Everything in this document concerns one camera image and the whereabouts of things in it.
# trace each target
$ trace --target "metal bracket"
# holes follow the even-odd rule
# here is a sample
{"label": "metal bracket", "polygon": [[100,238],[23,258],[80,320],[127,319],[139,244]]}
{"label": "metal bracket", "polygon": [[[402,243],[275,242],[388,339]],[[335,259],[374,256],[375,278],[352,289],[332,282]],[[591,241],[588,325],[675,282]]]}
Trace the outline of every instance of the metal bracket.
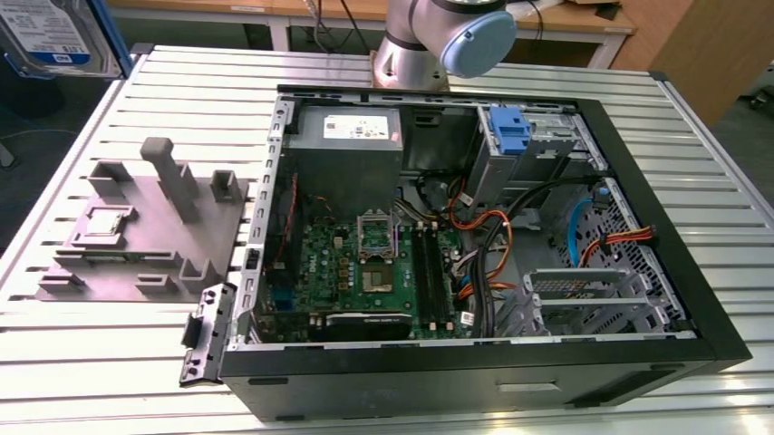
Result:
{"label": "metal bracket", "polygon": [[180,386],[222,384],[220,362],[226,349],[231,309],[238,288],[223,283],[201,292],[199,309],[188,316],[181,344],[188,348]]}

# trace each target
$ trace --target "hard drive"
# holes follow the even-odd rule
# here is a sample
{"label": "hard drive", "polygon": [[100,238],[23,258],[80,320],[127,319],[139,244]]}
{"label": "hard drive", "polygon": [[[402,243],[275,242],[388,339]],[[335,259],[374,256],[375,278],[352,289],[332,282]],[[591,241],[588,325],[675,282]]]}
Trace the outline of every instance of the hard drive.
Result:
{"label": "hard drive", "polygon": [[117,79],[132,69],[104,0],[0,0],[0,46],[23,77]]}

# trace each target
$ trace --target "slotted aluminum surface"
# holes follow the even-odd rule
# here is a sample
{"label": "slotted aluminum surface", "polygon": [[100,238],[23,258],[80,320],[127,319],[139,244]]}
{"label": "slotted aluminum surface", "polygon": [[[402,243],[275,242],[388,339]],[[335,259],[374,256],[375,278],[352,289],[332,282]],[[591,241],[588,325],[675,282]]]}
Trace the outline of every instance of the slotted aluminum surface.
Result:
{"label": "slotted aluminum surface", "polygon": [[[132,160],[168,136],[193,172],[262,176],[279,83],[366,87],[360,56],[156,47],[112,84],[0,260],[0,431],[303,433],[769,433],[774,416],[774,231],[770,213],[686,108],[646,73],[503,65],[454,80],[460,92],[598,99],[674,219],[754,359],[677,382],[615,409],[262,423],[226,387],[177,388],[188,304],[69,304],[24,300],[92,189],[96,159]],[[247,225],[239,239],[246,239]],[[243,248],[236,247],[235,263]],[[231,276],[232,282],[239,277]]]}

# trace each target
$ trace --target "floor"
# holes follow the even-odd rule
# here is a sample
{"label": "floor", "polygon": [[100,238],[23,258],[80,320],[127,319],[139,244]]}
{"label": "floor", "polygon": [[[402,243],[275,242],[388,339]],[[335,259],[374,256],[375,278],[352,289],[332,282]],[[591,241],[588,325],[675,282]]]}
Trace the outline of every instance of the floor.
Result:
{"label": "floor", "polygon": [[[268,29],[243,28],[238,24],[205,24],[119,20],[124,39],[131,46],[137,42],[156,44],[211,46],[222,48],[271,49]],[[379,46],[380,34],[366,33],[370,50]],[[355,34],[344,29],[332,35],[320,35],[327,47],[340,46],[340,53],[364,53],[366,48]],[[302,28],[291,33],[295,51],[320,52],[310,34]],[[57,169],[75,135],[67,132],[37,131],[4,139],[7,135],[28,130],[56,129],[77,132],[95,109],[108,83],[95,79],[60,78],[56,81],[65,103],[56,113],[35,120],[23,118],[0,104],[0,141],[13,153],[11,168],[0,168],[0,254],[11,242],[32,208],[37,195]],[[751,111],[738,101],[714,128],[714,134],[729,154],[758,186],[769,202],[774,203],[774,113]]]}

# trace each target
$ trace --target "black latch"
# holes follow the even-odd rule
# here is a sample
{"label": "black latch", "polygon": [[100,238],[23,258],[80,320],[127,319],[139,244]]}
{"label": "black latch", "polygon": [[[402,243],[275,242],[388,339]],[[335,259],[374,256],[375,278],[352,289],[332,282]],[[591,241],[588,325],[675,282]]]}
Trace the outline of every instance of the black latch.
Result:
{"label": "black latch", "polygon": [[195,349],[199,345],[199,336],[201,334],[201,317],[193,317],[193,314],[188,314],[188,320],[185,321],[185,331],[183,332],[183,344],[188,349]]}

